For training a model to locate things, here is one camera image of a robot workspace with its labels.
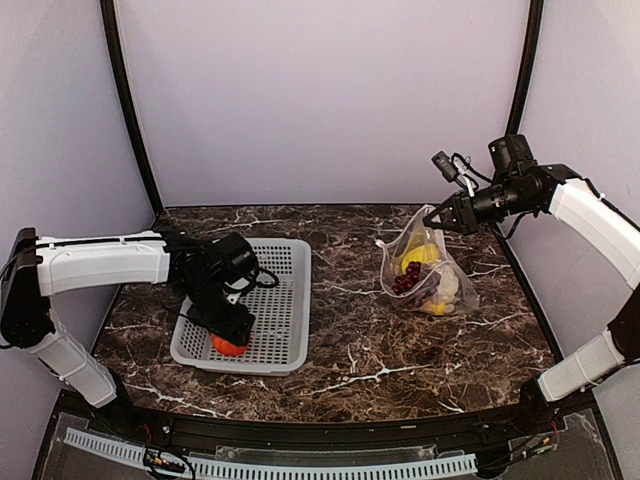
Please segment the yellow squash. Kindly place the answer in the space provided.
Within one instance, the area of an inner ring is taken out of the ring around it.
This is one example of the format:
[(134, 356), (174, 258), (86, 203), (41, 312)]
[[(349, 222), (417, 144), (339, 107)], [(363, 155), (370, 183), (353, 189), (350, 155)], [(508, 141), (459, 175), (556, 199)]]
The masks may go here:
[(443, 297), (441, 295), (434, 295), (426, 299), (422, 305), (422, 310), (434, 316), (446, 316), (456, 311), (457, 302), (458, 298), (456, 296)]
[(401, 244), (397, 257), (400, 273), (406, 274), (412, 262), (435, 265), (442, 260), (442, 253), (436, 242), (435, 233), (429, 228), (418, 227)]

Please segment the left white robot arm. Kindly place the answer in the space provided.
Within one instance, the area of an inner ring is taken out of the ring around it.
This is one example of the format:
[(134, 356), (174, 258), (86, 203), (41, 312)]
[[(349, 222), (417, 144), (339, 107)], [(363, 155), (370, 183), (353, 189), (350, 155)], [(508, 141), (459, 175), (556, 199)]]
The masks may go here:
[(1, 270), (1, 347), (35, 355), (107, 429), (134, 436), (143, 422), (123, 382), (65, 329), (52, 297), (119, 284), (171, 284), (190, 300), (195, 310), (188, 319), (211, 334), (215, 349), (238, 356), (255, 322), (239, 299), (255, 288), (259, 273), (251, 245), (237, 233), (215, 241), (152, 230), (58, 239), (24, 228)]

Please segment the dark red grape bunch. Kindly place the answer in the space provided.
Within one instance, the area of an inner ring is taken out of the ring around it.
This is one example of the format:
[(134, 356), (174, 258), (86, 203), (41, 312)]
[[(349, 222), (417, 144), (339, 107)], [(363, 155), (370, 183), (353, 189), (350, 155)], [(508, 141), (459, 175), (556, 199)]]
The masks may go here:
[(418, 283), (421, 276), (422, 263), (419, 261), (409, 262), (401, 275), (394, 278), (392, 292), (401, 295), (409, 292)]

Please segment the clear zip top bag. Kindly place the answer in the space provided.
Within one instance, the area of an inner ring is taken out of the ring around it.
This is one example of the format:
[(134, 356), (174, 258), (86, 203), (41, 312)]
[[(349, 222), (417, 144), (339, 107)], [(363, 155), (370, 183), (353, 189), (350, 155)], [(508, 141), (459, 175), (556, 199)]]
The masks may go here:
[(375, 245), (381, 250), (382, 261), (379, 273), (379, 282), (383, 293), (390, 299), (391, 304), (403, 311), (422, 312), (422, 305), (428, 297), (436, 294), (436, 288), (440, 281), (438, 269), (445, 264), (450, 264), (456, 271), (460, 280), (460, 289), (458, 292), (457, 309), (453, 314), (446, 315), (462, 315), (473, 312), (479, 308), (480, 297), (472, 285), (470, 279), (455, 262), (453, 257), (448, 253), (445, 245), (444, 234), (440, 230), (431, 229), (436, 236), (436, 242), (442, 253), (442, 260), (435, 265), (422, 265), (421, 276), (418, 283), (409, 292), (396, 295), (392, 292), (392, 284), (394, 278), (400, 273), (399, 258), (397, 254), (400, 251), (401, 244), (408, 239), (409, 234), (418, 227), (425, 227), (423, 217), (434, 208), (429, 205), (423, 205), (411, 217), (405, 225), (401, 233), (391, 242), (376, 240)]

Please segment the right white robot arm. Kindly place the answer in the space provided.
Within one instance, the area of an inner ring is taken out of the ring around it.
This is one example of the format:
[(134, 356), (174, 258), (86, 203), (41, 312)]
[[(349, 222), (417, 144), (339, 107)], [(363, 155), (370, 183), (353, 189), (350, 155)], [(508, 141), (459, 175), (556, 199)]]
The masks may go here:
[(516, 174), (496, 177), (474, 194), (450, 196), (423, 223), (468, 235), (483, 223), (529, 213), (549, 214), (571, 227), (619, 272), (632, 293), (602, 333), (521, 386), (518, 405), (510, 413), (511, 426), (521, 434), (541, 430), (565, 398), (639, 359), (639, 230), (589, 180), (561, 164), (532, 163)]

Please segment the white cauliflower with leaves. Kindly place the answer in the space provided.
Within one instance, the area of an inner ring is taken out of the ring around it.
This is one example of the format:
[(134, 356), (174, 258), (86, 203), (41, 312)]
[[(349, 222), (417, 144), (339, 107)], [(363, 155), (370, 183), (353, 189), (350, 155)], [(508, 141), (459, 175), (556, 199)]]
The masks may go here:
[(436, 304), (454, 305), (458, 302), (460, 280), (450, 264), (442, 265), (438, 269), (440, 281), (436, 288), (434, 300)]

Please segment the small orange pumpkin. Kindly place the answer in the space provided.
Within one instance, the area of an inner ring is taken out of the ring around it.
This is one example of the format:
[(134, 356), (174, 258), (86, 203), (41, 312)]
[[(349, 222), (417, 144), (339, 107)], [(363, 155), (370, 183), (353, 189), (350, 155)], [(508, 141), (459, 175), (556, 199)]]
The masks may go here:
[(224, 338), (219, 337), (215, 334), (211, 334), (210, 337), (214, 350), (218, 354), (223, 356), (238, 357), (243, 355), (248, 349), (247, 345), (235, 345), (230, 341), (225, 340)]

